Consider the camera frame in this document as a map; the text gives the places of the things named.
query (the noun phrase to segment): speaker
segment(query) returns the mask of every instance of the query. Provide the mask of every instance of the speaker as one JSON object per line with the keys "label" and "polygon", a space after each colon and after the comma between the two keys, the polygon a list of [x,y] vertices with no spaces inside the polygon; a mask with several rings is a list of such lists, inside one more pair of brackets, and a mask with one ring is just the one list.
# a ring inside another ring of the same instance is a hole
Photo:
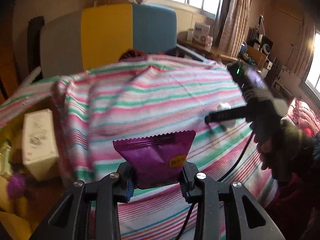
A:
{"label": "speaker", "polygon": [[263,36],[261,40],[261,47],[260,47],[262,48],[262,53],[268,56],[271,52],[272,46],[273,46],[273,42],[269,40],[266,36]]}

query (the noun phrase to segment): pink striped cloth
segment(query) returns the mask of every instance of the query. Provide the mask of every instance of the pink striped cloth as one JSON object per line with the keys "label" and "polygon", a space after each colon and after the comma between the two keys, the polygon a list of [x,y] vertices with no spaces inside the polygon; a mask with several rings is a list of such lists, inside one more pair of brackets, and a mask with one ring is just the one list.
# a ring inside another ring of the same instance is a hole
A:
{"label": "pink striped cloth", "polygon": [[[50,93],[48,87],[53,82]],[[77,179],[85,182],[103,178],[124,161],[114,150],[113,140],[182,130],[196,131],[187,160],[218,179],[237,160],[251,133],[245,120],[237,120],[236,126],[228,130],[219,123],[209,129],[204,123],[205,115],[216,110],[220,102],[232,107],[244,105],[228,71],[214,61],[149,55],[36,83],[1,107],[0,125],[5,125],[16,112],[23,112],[22,104],[29,106],[50,94],[60,113],[68,159]],[[256,146],[251,142],[225,181],[243,182],[266,205],[276,192],[276,183],[270,171],[262,171],[260,165]],[[118,207],[123,240],[162,240],[177,236],[189,205],[182,198],[179,185],[171,185],[137,189],[129,204]],[[195,221],[196,208],[182,239],[193,238]]]}

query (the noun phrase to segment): curtain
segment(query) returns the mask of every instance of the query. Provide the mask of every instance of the curtain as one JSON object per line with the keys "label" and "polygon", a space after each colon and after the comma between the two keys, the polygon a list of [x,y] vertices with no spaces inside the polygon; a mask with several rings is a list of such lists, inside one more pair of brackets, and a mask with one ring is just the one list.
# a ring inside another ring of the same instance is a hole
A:
{"label": "curtain", "polygon": [[222,30],[229,11],[229,6],[230,0],[219,0],[217,14],[210,28],[210,36],[213,37],[213,44],[215,46],[219,46]]}
{"label": "curtain", "polygon": [[316,27],[309,14],[305,13],[302,21],[302,34],[299,38],[299,49],[297,59],[291,69],[299,78],[302,78],[312,55]]}
{"label": "curtain", "polygon": [[229,12],[221,34],[219,49],[237,57],[248,23],[250,0],[230,0]]}

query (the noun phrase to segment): red bedding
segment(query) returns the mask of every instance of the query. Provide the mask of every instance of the red bedding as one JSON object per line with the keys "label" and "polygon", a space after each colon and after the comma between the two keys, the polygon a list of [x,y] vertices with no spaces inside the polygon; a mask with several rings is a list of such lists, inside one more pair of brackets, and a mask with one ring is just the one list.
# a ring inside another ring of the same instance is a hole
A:
{"label": "red bedding", "polygon": [[319,117],[306,102],[295,98],[289,106],[288,116],[307,135],[314,137],[320,131]]}

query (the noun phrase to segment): black handheld device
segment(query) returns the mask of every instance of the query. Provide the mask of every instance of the black handheld device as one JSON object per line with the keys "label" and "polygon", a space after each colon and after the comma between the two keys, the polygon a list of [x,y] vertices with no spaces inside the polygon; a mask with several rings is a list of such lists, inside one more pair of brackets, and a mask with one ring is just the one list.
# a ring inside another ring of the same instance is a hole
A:
{"label": "black handheld device", "polygon": [[232,79],[239,85],[246,106],[229,110],[210,112],[204,119],[210,122],[221,122],[238,118],[245,118],[252,122],[251,129],[259,143],[280,130],[280,120],[288,112],[288,106],[283,99],[274,98],[268,86],[257,71],[243,62],[227,65]]}

